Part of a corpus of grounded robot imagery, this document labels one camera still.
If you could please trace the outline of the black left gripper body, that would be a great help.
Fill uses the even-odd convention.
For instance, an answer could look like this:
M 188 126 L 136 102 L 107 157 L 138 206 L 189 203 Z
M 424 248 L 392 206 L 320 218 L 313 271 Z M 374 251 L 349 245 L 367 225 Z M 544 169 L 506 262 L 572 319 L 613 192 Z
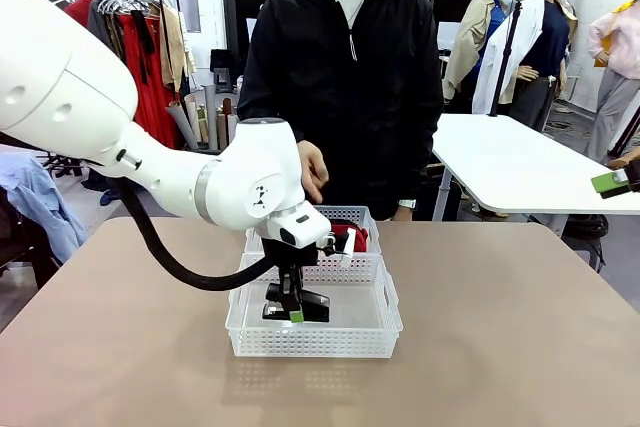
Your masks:
M 262 239 L 265 258 L 276 267 L 311 267 L 318 263 L 318 249 L 315 244 L 296 248 L 272 239 Z

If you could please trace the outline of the black stapler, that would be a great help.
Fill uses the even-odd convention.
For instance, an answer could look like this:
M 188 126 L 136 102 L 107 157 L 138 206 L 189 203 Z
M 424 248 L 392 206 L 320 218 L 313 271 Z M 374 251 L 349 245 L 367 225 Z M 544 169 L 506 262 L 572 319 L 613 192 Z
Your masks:
M 279 284 L 270 283 L 266 291 L 266 304 L 262 310 L 264 320 L 282 321 L 277 319 L 277 313 L 281 309 L 278 302 Z M 302 289 L 302 307 L 304 313 L 303 322 L 328 323 L 330 320 L 330 299 L 324 295 Z

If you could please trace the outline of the red zipper pouch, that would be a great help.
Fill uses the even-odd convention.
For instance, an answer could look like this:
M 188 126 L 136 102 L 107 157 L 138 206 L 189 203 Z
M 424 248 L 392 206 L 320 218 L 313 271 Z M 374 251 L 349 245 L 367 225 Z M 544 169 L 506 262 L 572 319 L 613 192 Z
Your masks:
M 331 221 L 331 231 L 335 235 L 347 234 L 349 230 L 355 231 L 354 251 L 358 253 L 367 252 L 367 241 L 369 238 L 369 233 L 365 228 L 361 228 L 353 222 L 342 220 L 338 220 L 336 222 Z

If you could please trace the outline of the person's right forearm black sleeve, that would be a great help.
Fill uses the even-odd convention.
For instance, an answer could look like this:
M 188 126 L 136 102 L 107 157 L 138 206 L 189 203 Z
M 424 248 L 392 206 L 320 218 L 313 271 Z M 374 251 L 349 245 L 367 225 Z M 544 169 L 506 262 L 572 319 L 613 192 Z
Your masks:
M 241 90 L 237 113 L 240 120 L 255 118 L 279 118 L 291 126 L 297 143 L 305 139 L 299 126 L 293 98 L 271 89 L 269 86 L 244 85 Z

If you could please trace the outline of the person's left forearm black sleeve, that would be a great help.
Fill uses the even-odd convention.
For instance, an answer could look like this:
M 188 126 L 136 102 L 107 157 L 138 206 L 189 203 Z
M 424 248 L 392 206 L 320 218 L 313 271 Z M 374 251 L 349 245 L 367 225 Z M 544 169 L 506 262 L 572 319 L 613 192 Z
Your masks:
M 401 123 L 398 200 L 418 198 L 421 172 L 429 164 L 433 150 L 433 136 L 442 110 L 425 110 L 409 114 Z

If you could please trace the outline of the person's right hand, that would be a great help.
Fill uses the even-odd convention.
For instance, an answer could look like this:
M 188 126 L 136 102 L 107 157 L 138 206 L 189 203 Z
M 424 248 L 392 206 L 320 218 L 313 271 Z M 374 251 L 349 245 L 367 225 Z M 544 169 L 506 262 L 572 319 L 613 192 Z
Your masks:
M 318 147 L 308 141 L 297 143 L 302 168 L 302 186 L 310 199 L 320 204 L 323 201 L 322 189 L 329 181 L 323 155 Z

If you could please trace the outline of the white perforated plastic basket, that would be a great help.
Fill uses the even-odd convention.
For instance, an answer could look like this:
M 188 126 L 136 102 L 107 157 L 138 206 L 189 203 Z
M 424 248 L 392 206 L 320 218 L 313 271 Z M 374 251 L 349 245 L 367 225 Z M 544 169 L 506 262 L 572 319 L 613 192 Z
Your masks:
M 380 253 L 379 231 L 376 221 L 366 206 L 321 206 L 316 209 L 331 221 L 351 221 L 367 232 L 365 253 Z M 245 253 L 262 252 L 261 238 L 253 229 L 246 231 Z
M 398 297 L 383 257 L 356 253 L 348 265 L 319 257 L 303 269 L 303 285 L 330 299 L 329 321 L 262 318 L 267 287 L 278 281 L 272 268 L 231 291 L 226 329 L 238 357 L 389 358 L 403 324 Z

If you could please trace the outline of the grey trousers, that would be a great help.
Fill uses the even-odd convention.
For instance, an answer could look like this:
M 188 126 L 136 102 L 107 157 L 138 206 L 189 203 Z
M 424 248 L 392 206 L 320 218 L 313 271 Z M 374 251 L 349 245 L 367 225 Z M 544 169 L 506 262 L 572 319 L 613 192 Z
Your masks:
M 640 80 L 628 79 L 606 67 L 597 96 L 596 117 L 585 155 L 595 162 L 605 159 L 608 148 L 632 100 L 640 91 Z

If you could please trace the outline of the white table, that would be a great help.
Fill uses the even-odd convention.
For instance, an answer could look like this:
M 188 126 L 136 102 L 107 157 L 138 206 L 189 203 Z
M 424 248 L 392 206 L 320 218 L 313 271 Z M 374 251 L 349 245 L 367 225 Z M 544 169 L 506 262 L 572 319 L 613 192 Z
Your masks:
M 605 166 L 510 117 L 444 114 L 433 153 L 491 211 L 640 215 L 640 193 L 596 193 Z

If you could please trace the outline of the pink jacket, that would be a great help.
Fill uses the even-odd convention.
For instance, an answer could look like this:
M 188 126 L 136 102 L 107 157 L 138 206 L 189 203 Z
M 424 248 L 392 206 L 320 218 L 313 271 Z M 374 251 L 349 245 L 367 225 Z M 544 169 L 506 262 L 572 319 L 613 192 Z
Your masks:
M 632 0 L 594 21 L 587 45 L 595 67 L 608 67 L 640 80 L 640 0 Z

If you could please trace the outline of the mannequin in navy top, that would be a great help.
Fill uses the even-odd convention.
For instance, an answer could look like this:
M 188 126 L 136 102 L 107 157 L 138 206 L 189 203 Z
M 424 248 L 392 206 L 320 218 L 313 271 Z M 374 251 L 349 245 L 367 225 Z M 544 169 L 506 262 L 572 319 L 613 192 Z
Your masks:
M 544 1 L 542 31 L 519 67 L 509 115 L 542 132 L 561 80 L 570 26 L 555 0 Z

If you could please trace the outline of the person in black jacket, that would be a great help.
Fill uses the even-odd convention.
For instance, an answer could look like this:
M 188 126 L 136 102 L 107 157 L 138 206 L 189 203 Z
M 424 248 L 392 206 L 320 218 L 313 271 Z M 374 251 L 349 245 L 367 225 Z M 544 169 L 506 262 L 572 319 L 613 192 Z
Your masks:
M 243 85 L 293 98 L 305 139 L 329 181 L 320 204 L 366 206 L 392 220 L 398 206 L 401 123 L 443 110 L 430 0 L 266 0 Z

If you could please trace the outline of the white coat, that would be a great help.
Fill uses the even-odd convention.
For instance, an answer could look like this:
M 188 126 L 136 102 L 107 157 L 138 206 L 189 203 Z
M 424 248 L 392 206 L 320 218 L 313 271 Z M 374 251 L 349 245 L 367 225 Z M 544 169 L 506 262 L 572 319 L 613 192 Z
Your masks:
M 545 0 L 521 0 L 521 10 L 500 90 L 500 104 L 512 102 L 517 69 L 542 32 Z M 505 45 L 513 24 L 514 11 L 489 38 L 472 100 L 473 114 L 489 114 L 503 61 Z

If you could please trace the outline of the tall grey cardboard tube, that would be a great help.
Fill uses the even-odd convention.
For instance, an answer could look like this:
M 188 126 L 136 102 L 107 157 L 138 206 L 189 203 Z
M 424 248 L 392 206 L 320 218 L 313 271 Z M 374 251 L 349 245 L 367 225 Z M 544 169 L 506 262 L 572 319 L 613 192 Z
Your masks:
M 217 151 L 218 134 L 217 134 L 217 108 L 216 108 L 216 85 L 210 84 L 204 87 L 206 117 L 208 126 L 208 143 L 211 151 Z

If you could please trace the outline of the black tripod pole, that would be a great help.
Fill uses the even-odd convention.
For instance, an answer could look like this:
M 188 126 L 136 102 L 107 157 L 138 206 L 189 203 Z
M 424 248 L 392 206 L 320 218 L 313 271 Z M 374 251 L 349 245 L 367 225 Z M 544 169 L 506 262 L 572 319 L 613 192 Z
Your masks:
M 503 85 L 504 78 L 505 78 L 505 75 L 506 75 L 506 71 L 507 71 L 507 67 L 508 67 L 508 63 L 509 63 L 509 58 L 511 56 L 513 39 L 514 39 L 515 32 L 516 32 L 516 29 L 517 29 L 517 24 L 518 24 L 518 21 L 519 21 L 519 17 L 521 15 L 521 10 L 522 10 L 522 0 L 515 0 L 514 8 L 513 8 L 513 11 L 511 13 L 511 21 L 508 24 L 508 35 L 506 37 L 506 42 L 505 42 L 503 55 L 502 55 L 502 61 L 501 61 L 501 64 L 500 64 L 500 69 L 499 69 L 498 78 L 497 78 L 497 81 L 496 81 L 496 87 L 495 87 L 495 91 L 494 91 L 491 110 L 490 110 L 490 113 L 489 113 L 489 115 L 491 117 L 496 117 L 497 116 L 499 99 L 501 97 L 501 92 L 502 92 L 502 85 Z

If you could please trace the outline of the beige paper roll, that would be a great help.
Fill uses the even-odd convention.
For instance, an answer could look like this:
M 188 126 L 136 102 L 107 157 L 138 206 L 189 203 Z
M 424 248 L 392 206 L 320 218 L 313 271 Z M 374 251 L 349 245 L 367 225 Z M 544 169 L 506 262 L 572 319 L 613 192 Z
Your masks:
M 198 118 L 198 103 L 194 94 L 188 94 L 184 98 L 185 106 L 187 110 L 187 117 L 191 126 L 191 130 L 197 143 L 202 141 L 199 118 Z

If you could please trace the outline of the slanted grey paper roll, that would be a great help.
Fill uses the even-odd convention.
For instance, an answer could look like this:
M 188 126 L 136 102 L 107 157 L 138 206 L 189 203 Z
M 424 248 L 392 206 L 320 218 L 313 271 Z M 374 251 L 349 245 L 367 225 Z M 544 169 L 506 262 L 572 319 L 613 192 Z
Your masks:
M 187 119 L 184 108 L 182 107 L 182 104 L 179 101 L 172 101 L 166 107 L 166 111 L 174 119 L 189 149 L 197 150 L 199 148 L 199 145 L 191 128 L 191 124 Z

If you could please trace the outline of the black step stool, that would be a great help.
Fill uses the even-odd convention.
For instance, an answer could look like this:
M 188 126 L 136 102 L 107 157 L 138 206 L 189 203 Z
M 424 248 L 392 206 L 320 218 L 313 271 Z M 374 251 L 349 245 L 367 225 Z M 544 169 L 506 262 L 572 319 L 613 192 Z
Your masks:
M 212 49 L 210 51 L 210 72 L 213 74 L 217 93 L 232 93 L 234 91 L 235 61 L 229 49 Z

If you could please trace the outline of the beige trench coat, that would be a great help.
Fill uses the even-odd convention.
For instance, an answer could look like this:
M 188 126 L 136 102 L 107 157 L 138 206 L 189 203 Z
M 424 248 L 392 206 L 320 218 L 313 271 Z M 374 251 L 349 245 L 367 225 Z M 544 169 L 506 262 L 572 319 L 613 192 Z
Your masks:
M 491 11 L 502 8 L 501 0 L 471 0 L 457 31 L 443 80 L 444 98 L 454 98 L 464 78 L 479 59 L 479 52 L 487 40 Z

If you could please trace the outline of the red hanging dress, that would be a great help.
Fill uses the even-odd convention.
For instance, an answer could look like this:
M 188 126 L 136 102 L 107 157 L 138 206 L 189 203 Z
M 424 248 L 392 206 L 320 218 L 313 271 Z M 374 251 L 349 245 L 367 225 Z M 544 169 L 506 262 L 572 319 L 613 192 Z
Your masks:
M 153 138 L 169 148 L 176 148 L 182 137 L 173 118 L 166 111 L 170 102 L 176 99 L 175 93 L 163 84 L 160 59 L 159 20 L 146 17 L 152 35 L 155 52 L 146 56 L 148 84 L 141 79 L 138 39 L 131 13 L 119 14 L 126 65 L 134 79 L 138 92 L 138 105 L 134 120 Z

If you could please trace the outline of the beige hanging garment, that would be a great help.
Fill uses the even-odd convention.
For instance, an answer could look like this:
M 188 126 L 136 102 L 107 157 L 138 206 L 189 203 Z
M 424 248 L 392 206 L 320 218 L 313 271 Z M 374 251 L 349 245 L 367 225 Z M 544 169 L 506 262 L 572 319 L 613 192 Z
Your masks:
M 195 59 L 183 39 L 182 15 L 176 9 L 164 6 L 159 21 L 162 81 L 179 92 L 183 76 L 189 77 L 196 70 Z

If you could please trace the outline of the light blue shirt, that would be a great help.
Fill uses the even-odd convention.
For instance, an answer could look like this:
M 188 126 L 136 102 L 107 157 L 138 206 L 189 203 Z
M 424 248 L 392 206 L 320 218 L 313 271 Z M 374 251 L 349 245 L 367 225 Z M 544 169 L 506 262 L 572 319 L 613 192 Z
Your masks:
M 0 187 L 9 203 L 46 233 L 54 257 L 66 263 L 88 236 L 48 171 L 24 152 L 0 152 Z

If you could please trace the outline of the black hanging scarf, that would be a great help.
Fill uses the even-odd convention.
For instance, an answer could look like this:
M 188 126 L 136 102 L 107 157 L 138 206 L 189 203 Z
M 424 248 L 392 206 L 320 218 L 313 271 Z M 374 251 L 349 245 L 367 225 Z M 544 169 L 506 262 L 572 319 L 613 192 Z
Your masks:
M 148 84 L 148 73 L 146 67 L 146 56 L 148 54 L 153 54 L 155 52 L 155 44 L 152 38 L 152 35 L 149 31 L 149 27 L 146 22 L 146 17 L 144 16 L 142 11 L 133 10 L 131 12 L 131 17 L 133 19 L 135 32 L 138 39 L 138 46 L 140 48 L 139 53 L 139 65 L 141 72 L 141 79 L 144 85 Z

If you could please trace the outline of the charcoal hanging jacket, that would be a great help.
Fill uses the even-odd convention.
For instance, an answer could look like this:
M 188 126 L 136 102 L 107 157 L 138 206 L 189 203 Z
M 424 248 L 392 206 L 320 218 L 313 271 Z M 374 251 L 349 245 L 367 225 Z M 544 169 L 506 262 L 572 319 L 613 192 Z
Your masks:
M 92 0 L 89 6 L 88 30 L 106 45 L 123 63 L 126 53 L 122 42 L 122 31 L 119 21 L 113 14 L 103 13 L 99 7 L 103 0 Z

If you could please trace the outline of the red hanging jacket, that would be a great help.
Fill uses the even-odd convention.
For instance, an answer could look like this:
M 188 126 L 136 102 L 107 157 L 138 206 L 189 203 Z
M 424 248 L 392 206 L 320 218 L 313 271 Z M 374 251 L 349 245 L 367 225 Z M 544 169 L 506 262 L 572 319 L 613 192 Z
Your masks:
M 76 0 L 64 8 L 64 12 L 84 28 L 88 27 L 89 11 L 93 0 Z

